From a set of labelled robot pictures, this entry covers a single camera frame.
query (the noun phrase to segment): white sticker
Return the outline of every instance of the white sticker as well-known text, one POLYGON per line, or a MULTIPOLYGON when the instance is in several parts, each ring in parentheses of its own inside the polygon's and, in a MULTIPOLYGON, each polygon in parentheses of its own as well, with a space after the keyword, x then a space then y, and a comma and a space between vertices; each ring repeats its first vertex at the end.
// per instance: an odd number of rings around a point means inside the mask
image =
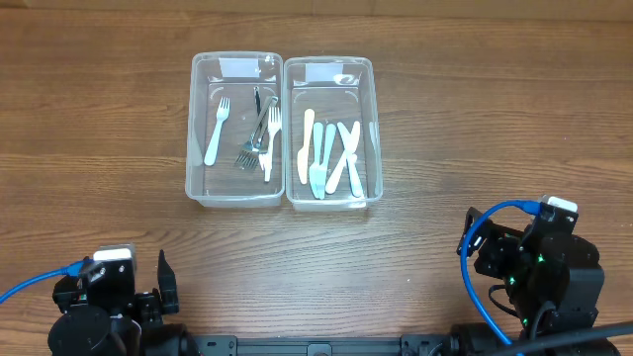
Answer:
POLYGON ((306 81, 332 82, 343 73, 343 63, 307 63, 306 81))
POLYGON ((557 207, 561 209, 565 209, 566 211, 577 213, 578 205, 574 202, 570 202, 568 200, 558 198, 558 197, 549 197, 547 200, 547 204, 552 207, 557 207))
POLYGON ((224 78, 259 78, 257 58, 220 58, 220 70, 224 78))
POLYGON ((127 247, 100 250, 92 255, 92 259, 98 262, 132 259, 132 251, 127 247))

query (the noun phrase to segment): plastic bin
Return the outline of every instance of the plastic bin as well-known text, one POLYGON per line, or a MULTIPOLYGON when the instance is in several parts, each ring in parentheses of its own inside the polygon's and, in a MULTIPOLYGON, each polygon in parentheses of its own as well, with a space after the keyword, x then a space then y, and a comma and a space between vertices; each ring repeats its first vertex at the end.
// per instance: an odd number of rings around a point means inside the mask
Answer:
MULTIPOLYGON (((317 56, 291 58, 284 64, 282 92, 284 148, 286 150, 286 195, 296 210, 340 211, 366 208, 383 195, 383 176, 376 108, 376 89, 372 63, 367 58, 317 56), (354 197, 347 169, 343 170, 336 191, 315 199, 310 183, 302 184, 297 168, 297 153, 304 143, 304 112, 315 111, 315 123, 344 123, 349 131, 355 121, 361 124, 356 168, 363 195, 354 197)), ((337 131, 332 147, 327 179, 343 153, 337 131)), ((309 165, 314 162, 311 144, 309 165)))
POLYGON ((194 57, 185 183, 185 192, 191 199, 205 207, 219 208, 281 204, 285 186, 281 133, 275 138, 270 182, 264 183, 264 172, 259 166, 243 170, 234 163, 256 126, 254 87, 259 87, 262 106, 268 96, 280 97, 282 66, 279 54, 267 52, 208 52, 194 57), (216 111, 222 96, 230 98, 230 111, 220 135, 216 163, 207 166, 203 158, 216 126, 216 111))
MULTIPOLYGON (((360 57, 291 58, 285 65, 279 54, 269 52, 207 52, 193 58, 187 138, 187 195, 205 207, 255 208, 281 204, 286 190, 296 210, 340 211, 366 208, 383 195, 376 92, 371 62, 360 57), (275 138, 273 171, 269 183, 259 167, 234 166, 241 146, 257 122, 254 87, 261 103, 279 97, 283 127, 275 138), (214 165, 204 156, 216 126, 222 96, 230 98, 228 119, 220 136, 214 165), (304 111, 313 109, 315 123, 343 123, 351 131, 359 121, 361 134, 355 151, 363 194, 354 197, 347 169, 337 190, 315 199, 310 184, 303 185, 297 170, 297 152, 303 146, 304 111)), ((314 161, 310 145, 309 165, 314 161)), ((327 179, 343 153, 337 131, 327 179)))

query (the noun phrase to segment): wooden table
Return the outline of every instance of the wooden table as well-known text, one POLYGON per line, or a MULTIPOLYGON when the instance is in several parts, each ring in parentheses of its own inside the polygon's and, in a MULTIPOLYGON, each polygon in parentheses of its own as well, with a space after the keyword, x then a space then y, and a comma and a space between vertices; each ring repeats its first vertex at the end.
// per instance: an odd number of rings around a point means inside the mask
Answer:
MULTIPOLYGON (((468 208, 549 193, 579 203, 576 233, 601 253, 597 323, 633 319, 633 24, 5 9, 0 34, 0 291, 133 242, 138 289, 165 249, 182 307, 168 321, 196 333, 443 333, 480 320, 455 255, 468 208), (191 58, 213 50, 370 58, 381 203, 189 200, 191 58)), ((474 279, 484 298, 495 281, 474 279)), ((0 307, 0 354, 49 354, 53 283, 0 307)))

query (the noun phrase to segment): plastic utensil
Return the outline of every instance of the plastic utensil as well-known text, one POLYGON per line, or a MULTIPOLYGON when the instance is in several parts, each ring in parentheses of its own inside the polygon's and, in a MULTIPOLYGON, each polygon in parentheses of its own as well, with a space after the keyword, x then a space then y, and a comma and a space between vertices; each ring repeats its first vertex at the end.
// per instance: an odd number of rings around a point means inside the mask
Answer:
POLYGON ((318 178, 316 180, 316 188, 318 189, 318 198, 325 199, 325 180, 327 178, 327 166, 329 164, 329 156, 334 146, 336 138, 336 125, 327 124, 325 129, 325 146, 323 147, 323 163, 318 167, 318 178))
MULTIPOLYGON (((344 123, 338 123, 337 126, 338 132, 340 133, 340 137, 343 141, 344 150, 343 154, 341 154, 340 159, 338 160, 338 163, 336 163, 336 167, 332 171, 331 176, 329 176, 327 184, 325 184, 325 192, 327 194, 334 194, 334 192, 336 191, 336 188, 338 187, 338 182, 340 181, 340 175, 343 172, 343 166, 345 165, 345 163, 347 163, 347 167, 349 169, 349 155, 353 154, 356 151, 356 147, 358 147, 358 141, 360 139, 360 122, 354 122, 351 133, 347 130, 344 123)), ((355 178, 358 178, 358 173, 355 177, 350 174, 350 182, 352 179, 355 178)), ((361 187, 360 179, 351 184, 356 186, 356 190, 358 192, 358 187, 361 187)))
POLYGON ((297 152, 297 170, 301 184, 308 184, 308 155, 310 153, 310 136, 313 133, 315 111, 307 109, 304 112, 304 146, 297 152))
POLYGON ((356 153, 352 153, 347 157, 347 171, 349 172, 349 185, 352 188, 352 195, 356 198, 361 198, 363 196, 363 187, 360 184, 360 178, 356 170, 357 159, 356 153))
POLYGON ((259 160, 259 154, 266 153, 266 149, 261 146, 261 140, 263 139, 264 134, 266 134, 266 129, 268 128, 268 120, 264 120, 264 117, 270 108, 277 105, 278 100, 279 98, 276 96, 266 98, 266 101, 264 102, 264 110, 259 113, 259 117, 257 118, 257 126, 250 135, 248 141, 241 146, 239 155, 233 164, 234 166, 242 169, 255 168, 256 163, 259 160))
POLYGON ((218 158, 218 146, 220 145, 220 132, 222 131, 223 122, 228 119, 228 112, 230 111, 230 99, 222 97, 220 104, 218 105, 218 111, 216 112, 216 127, 214 128, 214 134, 211 136, 207 153, 205 154, 205 164, 216 164, 216 158, 218 158))
POLYGON ((268 111, 268 152, 260 154, 264 157, 264 182, 270 182, 270 173, 273 170, 273 148, 275 147, 275 135, 281 129, 281 112, 279 108, 271 108, 268 111))
POLYGON ((320 147, 323 142, 323 124, 315 123, 314 130, 315 162, 310 166, 310 187, 313 190, 315 198, 320 199, 320 193, 318 192, 318 170, 320 168, 320 147))

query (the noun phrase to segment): blue cable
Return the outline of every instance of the blue cable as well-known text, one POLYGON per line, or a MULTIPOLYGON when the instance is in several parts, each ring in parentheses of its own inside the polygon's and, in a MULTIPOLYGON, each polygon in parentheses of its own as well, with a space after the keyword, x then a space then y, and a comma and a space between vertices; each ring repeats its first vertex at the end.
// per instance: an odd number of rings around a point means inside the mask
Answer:
POLYGON ((468 274, 468 246, 471 243, 471 239, 477 230, 484 224, 484 222, 497 211, 507 208, 507 207, 516 207, 521 209, 522 211, 536 216, 540 212, 540 204, 538 202, 532 201, 508 201, 495 205, 490 208, 487 212, 485 212, 476 222, 474 222, 471 227, 466 232, 466 236, 464 236, 464 241, 462 242, 462 250, 460 252, 460 266, 462 269, 462 278, 464 279, 464 285, 466 285, 466 291, 468 292, 468 296, 475 304, 477 311, 482 315, 488 326, 493 330, 495 335, 503 342, 505 345, 511 345, 512 340, 503 333, 503 331, 498 327, 497 323, 493 320, 491 315, 488 313, 484 305, 482 305, 482 301, 480 301, 479 297, 475 293, 475 289, 473 288, 473 284, 471 283, 470 275, 468 274))
POLYGON ((70 276, 70 277, 77 277, 79 275, 79 271, 81 271, 81 267, 83 266, 84 263, 86 262, 90 262, 90 261, 77 261, 73 264, 70 264, 66 267, 63 268, 59 268, 57 270, 53 270, 50 272, 46 272, 41 274, 40 276, 34 277, 30 280, 24 281, 22 283, 20 283, 19 285, 13 287, 12 289, 10 289, 7 293, 3 294, 2 296, 0 296, 0 305, 5 303, 9 298, 11 298, 11 296, 13 296, 14 294, 22 291, 23 289, 34 285, 35 283, 41 282, 43 280, 46 280, 48 278, 52 278, 52 277, 57 277, 57 276, 70 276))

